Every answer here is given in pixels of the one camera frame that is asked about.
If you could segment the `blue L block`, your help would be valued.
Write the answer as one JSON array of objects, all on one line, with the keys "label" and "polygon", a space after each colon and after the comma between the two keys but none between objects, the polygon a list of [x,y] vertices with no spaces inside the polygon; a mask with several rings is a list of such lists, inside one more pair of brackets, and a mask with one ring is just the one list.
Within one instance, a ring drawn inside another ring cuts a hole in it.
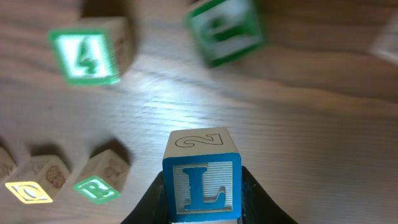
[{"label": "blue L block", "polygon": [[172,131],[162,168],[172,222],[241,216],[242,159],[226,127]]}]

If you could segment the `yellow C block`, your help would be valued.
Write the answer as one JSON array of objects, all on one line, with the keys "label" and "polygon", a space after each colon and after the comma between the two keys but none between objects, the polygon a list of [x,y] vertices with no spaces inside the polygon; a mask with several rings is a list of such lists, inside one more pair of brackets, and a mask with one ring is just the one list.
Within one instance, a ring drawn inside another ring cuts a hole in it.
[{"label": "yellow C block", "polygon": [[0,149],[0,183],[4,183],[17,169],[14,159],[3,147]]}]

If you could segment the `green R block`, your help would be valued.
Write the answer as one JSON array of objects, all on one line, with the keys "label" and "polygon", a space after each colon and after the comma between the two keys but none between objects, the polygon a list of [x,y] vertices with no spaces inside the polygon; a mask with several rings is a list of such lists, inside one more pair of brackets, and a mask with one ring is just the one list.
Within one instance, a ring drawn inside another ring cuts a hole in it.
[{"label": "green R block", "polygon": [[95,204],[118,198],[130,170],[129,163],[113,150],[105,150],[88,160],[73,189]]}]

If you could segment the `yellow O block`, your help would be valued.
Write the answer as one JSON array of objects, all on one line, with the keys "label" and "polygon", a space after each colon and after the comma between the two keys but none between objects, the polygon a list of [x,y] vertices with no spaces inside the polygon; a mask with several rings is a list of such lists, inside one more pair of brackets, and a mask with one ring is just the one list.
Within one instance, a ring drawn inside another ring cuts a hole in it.
[{"label": "yellow O block", "polygon": [[52,203],[69,176],[70,171],[59,156],[32,156],[5,186],[24,204]]}]

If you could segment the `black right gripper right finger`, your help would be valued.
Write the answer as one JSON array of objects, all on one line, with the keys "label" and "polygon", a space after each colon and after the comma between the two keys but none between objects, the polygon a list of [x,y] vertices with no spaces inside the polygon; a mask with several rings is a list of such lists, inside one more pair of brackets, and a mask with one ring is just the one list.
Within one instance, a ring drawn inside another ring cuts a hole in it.
[{"label": "black right gripper right finger", "polygon": [[242,166],[242,224],[298,224],[276,204],[260,183]]}]

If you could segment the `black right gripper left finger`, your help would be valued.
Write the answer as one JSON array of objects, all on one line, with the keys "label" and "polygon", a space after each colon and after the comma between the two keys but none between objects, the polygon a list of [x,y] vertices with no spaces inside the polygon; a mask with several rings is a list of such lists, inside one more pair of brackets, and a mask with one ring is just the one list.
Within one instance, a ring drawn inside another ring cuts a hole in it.
[{"label": "black right gripper left finger", "polygon": [[157,174],[139,203],[121,224],[170,224],[163,172]]}]

